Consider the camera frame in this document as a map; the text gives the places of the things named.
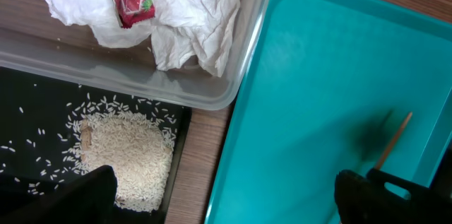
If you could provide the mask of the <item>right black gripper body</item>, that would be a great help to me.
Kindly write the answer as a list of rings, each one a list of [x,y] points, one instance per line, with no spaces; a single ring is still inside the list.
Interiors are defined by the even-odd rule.
[[[368,171],[371,182],[367,223],[451,224],[451,200],[427,187],[377,169]]]

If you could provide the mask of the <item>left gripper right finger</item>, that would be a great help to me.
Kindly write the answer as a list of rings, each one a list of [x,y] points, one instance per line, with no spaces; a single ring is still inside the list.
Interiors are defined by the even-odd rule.
[[[334,199],[340,221],[344,224],[367,223],[365,213],[370,206],[371,182],[352,170],[342,170],[335,178]]]

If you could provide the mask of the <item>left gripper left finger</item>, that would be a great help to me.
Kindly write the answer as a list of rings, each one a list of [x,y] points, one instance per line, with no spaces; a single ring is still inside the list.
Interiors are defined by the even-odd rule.
[[[37,182],[1,175],[1,224],[106,223],[112,214],[117,178],[108,165],[61,185],[41,181],[33,194],[28,186]]]

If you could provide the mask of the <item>pile of rice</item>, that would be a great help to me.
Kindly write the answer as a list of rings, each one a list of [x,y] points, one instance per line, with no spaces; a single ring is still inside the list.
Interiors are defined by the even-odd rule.
[[[117,178],[116,207],[150,213],[162,203],[172,164],[174,139],[159,123],[127,107],[84,110],[69,123],[76,142],[63,150],[65,167],[43,169],[41,179],[30,183],[33,194],[41,181],[69,183],[94,169],[108,165]]]

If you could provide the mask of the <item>wooden chopstick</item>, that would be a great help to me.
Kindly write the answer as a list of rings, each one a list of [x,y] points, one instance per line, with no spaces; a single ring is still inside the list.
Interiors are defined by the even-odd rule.
[[[402,136],[406,126],[408,125],[409,121],[412,118],[412,112],[408,113],[407,116],[402,121],[401,125],[399,126],[397,132],[394,134],[394,136],[391,138],[391,140],[388,142],[387,146],[385,147],[383,153],[380,155],[380,158],[376,161],[374,165],[374,169],[380,170],[384,163],[386,162],[386,159],[391,154],[391,151],[397,144],[399,138]]]

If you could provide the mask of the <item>white napkin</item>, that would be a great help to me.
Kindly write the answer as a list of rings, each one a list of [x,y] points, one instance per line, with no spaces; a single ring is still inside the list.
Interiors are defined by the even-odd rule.
[[[225,70],[240,8],[240,0],[153,0],[154,18],[121,28],[113,0],[45,1],[53,18],[90,27],[103,47],[130,48],[150,40],[159,70],[178,69],[196,57],[213,76]]]

